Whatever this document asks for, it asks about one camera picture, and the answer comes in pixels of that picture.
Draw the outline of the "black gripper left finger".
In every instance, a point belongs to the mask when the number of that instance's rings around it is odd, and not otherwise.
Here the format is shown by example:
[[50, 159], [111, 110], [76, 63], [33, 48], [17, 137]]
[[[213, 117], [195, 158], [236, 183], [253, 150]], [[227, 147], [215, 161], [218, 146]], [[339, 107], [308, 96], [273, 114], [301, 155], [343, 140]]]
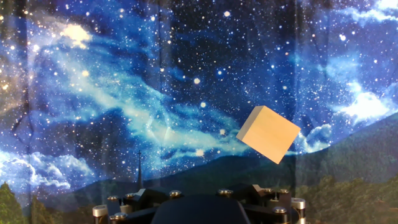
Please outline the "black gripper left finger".
[[162, 203], [183, 197], [179, 190], [164, 188], [140, 189], [124, 196], [111, 195], [102, 205], [92, 209], [93, 224], [146, 224], [151, 223], [157, 207]]

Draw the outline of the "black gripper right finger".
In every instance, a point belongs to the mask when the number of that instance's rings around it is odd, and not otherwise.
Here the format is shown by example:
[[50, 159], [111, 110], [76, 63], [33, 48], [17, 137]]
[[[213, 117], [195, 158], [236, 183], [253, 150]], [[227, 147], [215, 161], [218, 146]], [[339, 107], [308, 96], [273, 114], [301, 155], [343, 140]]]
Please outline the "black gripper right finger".
[[237, 200], [251, 223], [306, 224], [306, 201], [287, 189], [262, 188], [257, 184], [236, 184], [219, 189], [217, 196]]

